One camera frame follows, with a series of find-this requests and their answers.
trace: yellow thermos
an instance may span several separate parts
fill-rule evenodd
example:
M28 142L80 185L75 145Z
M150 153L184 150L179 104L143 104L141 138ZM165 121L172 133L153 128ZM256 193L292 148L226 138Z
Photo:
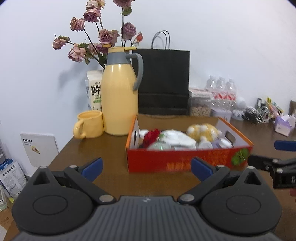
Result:
M138 53L128 53L135 49L108 49L107 65L101 80L101 100L104 131L111 135L127 135L134 116L138 114L138 88L143 77L143 59ZM130 58L138 59L138 78Z

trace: yellow sticker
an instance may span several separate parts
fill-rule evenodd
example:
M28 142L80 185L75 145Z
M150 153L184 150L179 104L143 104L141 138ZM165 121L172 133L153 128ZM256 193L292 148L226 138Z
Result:
M38 149L35 146L32 146L32 151L35 151L36 153L40 154L40 152L38 151Z

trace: metal screw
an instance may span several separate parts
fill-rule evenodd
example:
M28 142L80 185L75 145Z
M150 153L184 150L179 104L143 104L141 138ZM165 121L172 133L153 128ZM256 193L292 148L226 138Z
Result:
M194 196L191 194L183 194L180 196L180 200L183 202L191 202L194 200Z
M99 200L101 202L111 202L111 201L113 201L113 199L114 199L114 197L111 195L108 195L108 194L105 194L105 195L102 195L99 197Z

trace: thermos handle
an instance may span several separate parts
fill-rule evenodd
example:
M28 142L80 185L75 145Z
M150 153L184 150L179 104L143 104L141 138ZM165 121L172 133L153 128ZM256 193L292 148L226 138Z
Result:
M143 78L143 73L144 73L143 58L138 53L126 54L126 58L127 59L136 58L138 60L138 77L136 82L133 85L133 91L136 91L139 89L142 78Z

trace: orange gift box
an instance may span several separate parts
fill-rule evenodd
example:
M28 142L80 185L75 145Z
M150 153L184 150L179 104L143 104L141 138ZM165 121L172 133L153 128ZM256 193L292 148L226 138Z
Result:
M209 123L222 131L222 138L228 139L233 148L208 150L146 150L138 148L140 129L161 131L174 129L186 133L193 124ZM181 172L190 171L190 161L199 157L213 166L225 165L231 169L244 166L253 143L234 126L222 118L194 116L135 116L130 128L126 154L129 172Z

